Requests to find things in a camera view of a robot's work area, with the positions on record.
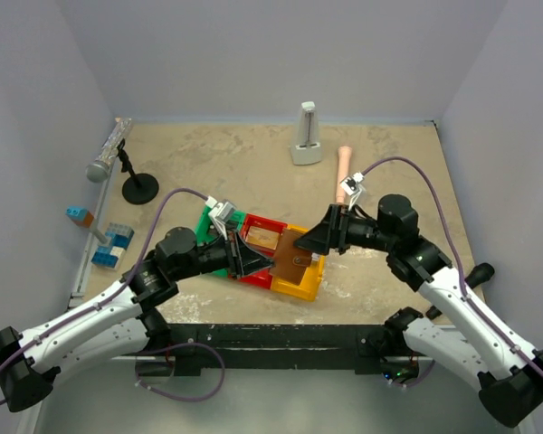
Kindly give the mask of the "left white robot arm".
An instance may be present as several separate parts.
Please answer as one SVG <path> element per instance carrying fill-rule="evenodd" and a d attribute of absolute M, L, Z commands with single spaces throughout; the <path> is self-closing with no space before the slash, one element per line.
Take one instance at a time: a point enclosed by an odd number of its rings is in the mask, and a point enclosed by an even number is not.
<path fill-rule="evenodd" d="M 124 321 L 137 322 L 146 351 L 157 336 L 150 325 L 156 308 L 177 294 L 179 281 L 219 269 L 243 278 L 272 265 L 272 258 L 250 247 L 238 231 L 200 244 L 189 228 L 170 230 L 130 272 L 90 301 L 34 328 L 0 330 L 0 405 L 19 412 L 42 401 L 62 375 L 64 357 L 84 362 L 80 346 Z"/>

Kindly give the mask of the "brown leather card holder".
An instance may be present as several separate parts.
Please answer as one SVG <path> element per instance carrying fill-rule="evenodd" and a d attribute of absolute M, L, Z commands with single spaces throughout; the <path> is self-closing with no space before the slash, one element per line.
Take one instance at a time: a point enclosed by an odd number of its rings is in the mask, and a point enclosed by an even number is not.
<path fill-rule="evenodd" d="M 312 252 L 297 247 L 297 241 L 304 232 L 284 229 L 273 253 L 270 274 L 293 285 L 299 285 L 312 263 Z"/>

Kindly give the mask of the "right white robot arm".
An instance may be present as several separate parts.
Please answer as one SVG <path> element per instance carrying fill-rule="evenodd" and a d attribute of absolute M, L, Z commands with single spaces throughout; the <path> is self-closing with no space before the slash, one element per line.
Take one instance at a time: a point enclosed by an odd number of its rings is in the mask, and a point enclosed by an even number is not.
<path fill-rule="evenodd" d="M 461 272 L 418 228 L 418 213 L 400 194 L 380 199 L 377 217 L 332 204 L 295 246 L 319 255 L 352 246 L 382 251 L 392 274 L 447 316 L 461 334 L 445 335 L 417 316 L 401 327 L 411 350 L 470 384 L 485 410 L 516 428 L 543 403 L 543 349 L 508 327 L 469 288 Z"/>

